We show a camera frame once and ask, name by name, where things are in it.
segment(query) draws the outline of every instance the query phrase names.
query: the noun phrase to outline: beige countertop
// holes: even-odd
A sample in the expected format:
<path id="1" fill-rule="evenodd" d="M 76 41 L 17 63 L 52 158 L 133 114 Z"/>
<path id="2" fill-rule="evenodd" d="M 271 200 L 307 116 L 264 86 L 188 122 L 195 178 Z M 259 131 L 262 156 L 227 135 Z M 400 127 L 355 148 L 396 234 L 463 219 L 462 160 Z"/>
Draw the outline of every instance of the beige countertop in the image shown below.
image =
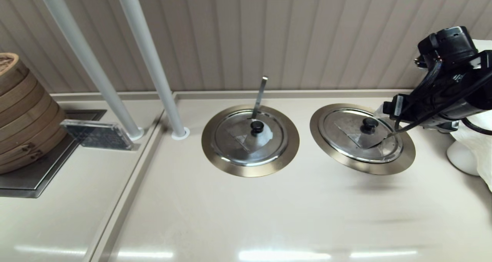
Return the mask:
<path id="1" fill-rule="evenodd" d="M 201 146 L 211 117 L 230 106 L 253 105 L 254 94 L 178 94 L 190 137 L 175 141 L 167 132 L 160 138 L 141 184 L 134 184 L 135 199 L 128 198 L 128 215 L 100 246 L 113 250 L 112 262 L 489 262 L 492 197 L 480 178 L 448 162 L 450 136 L 411 130 L 415 162 L 391 176 L 349 169 L 313 140 L 309 120 L 320 107 L 353 103 L 376 109 L 391 94 L 283 93 L 284 98 L 266 93 L 262 104 L 294 122 L 300 146 L 288 166 L 260 178 L 218 170 Z M 54 194 L 54 188 L 44 197 Z M 76 245 L 57 248 L 79 250 Z M 93 261 L 107 260 L 108 254 Z"/>
<path id="2" fill-rule="evenodd" d="M 104 101 L 63 95 L 64 109 L 107 109 L 101 121 L 118 122 Z M 155 131 L 159 100 L 127 100 L 137 125 L 146 129 L 135 151 L 79 146 L 38 199 L 0 197 L 0 261 L 89 260 L 135 165 Z"/>

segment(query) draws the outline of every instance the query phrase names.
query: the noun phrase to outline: black knob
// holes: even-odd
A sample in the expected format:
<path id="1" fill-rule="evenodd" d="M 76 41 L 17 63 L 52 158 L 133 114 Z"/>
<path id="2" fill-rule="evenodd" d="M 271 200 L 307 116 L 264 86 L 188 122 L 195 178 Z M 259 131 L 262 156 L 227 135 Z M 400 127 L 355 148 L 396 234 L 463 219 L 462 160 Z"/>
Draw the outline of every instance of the black knob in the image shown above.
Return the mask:
<path id="1" fill-rule="evenodd" d="M 251 123 L 250 127 L 251 134 L 260 134 L 261 132 L 263 132 L 263 128 L 265 127 L 265 125 L 263 124 L 263 122 L 255 120 Z"/>
<path id="2" fill-rule="evenodd" d="M 365 118 L 362 120 L 361 132 L 364 134 L 373 134 L 379 122 L 374 118 Z"/>

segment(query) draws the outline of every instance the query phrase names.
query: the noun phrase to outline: white pole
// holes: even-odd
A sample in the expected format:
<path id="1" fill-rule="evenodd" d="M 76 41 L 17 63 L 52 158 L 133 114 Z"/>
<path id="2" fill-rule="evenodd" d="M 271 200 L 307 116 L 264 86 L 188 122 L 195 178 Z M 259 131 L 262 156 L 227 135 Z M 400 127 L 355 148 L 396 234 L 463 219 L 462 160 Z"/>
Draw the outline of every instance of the white pole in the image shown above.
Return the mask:
<path id="1" fill-rule="evenodd" d="M 141 138 L 144 134 L 143 129 L 137 127 L 130 113 L 125 108 L 123 101 L 118 97 L 116 90 L 111 85 L 106 73 L 80 31 L 77 22 L 75 22 L 75 19 L 70 13 L 65 0 L 44 0 L 44 3 L 95 86 L 127 130 L 130 139 L 135 141 Z"/>
<path id="2" fill-rule="evenodd" d="M 183 127 L 176 103 L 167 83 L 166 74 L 160 63 L 159 55 L 155 49 L 149 26 L 145 20 L 144 12 L 139 0 L 120 0 L 126 19 L 130 24 L 133 36 L 142 53 L 144 62 L 149 70 L 152 81 L 166 109 L 167 115 L 173 127 L 173 138 L 181 140 L 189 135 L 189 129 Z"/>

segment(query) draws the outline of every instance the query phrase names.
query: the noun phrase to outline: bamboo steamer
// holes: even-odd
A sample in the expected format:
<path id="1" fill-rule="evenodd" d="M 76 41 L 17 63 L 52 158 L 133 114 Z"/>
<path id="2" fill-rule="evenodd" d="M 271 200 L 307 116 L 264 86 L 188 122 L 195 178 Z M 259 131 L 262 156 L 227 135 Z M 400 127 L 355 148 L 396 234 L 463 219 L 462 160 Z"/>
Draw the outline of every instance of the bamboo steamer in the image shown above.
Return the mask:
<path id="1" fill-rule="evenodd" d="M 0 53 L 0 95 L 14 88 L 28 75 L 29 69 L 14 53 Z"/>
<path id="2" fill-rule="evenodd" d="M 65 137 L 63 109 L 13 53 L 0 53 L 0 174 L 35 162 Z"/>

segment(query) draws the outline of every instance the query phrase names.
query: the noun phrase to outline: corrugated metal wall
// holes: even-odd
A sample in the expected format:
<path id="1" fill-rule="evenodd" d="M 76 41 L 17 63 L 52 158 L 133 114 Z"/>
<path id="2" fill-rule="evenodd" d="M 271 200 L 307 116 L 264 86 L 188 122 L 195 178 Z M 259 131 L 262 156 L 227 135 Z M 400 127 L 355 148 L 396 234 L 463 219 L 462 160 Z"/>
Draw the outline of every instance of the corrugated metal wall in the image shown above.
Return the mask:
<path id="1" fill-rule="evenodd" d="M 116 89 L 153 90 L 118 0 L 66 1 Z M 491 0 L 140 1 L 173 90 L 408 88 L 429 32 L 492 39 Z M 50 92 L 95 91 L 42 0 L 0 0 L 0 51 Z"/>

